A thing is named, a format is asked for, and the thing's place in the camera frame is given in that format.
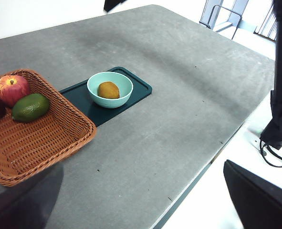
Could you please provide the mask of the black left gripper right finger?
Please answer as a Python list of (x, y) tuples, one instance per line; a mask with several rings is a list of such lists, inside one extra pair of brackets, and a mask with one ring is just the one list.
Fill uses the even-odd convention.
[(230, 160), (223, 174), (245, 229), (282, 229), (282, 188)]

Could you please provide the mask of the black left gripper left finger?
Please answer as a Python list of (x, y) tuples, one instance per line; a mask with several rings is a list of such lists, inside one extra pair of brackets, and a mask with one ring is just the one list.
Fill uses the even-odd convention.
[(43, 229), (57, 201), (63, 165), (55, 164), (0, 193), (0, 229)]

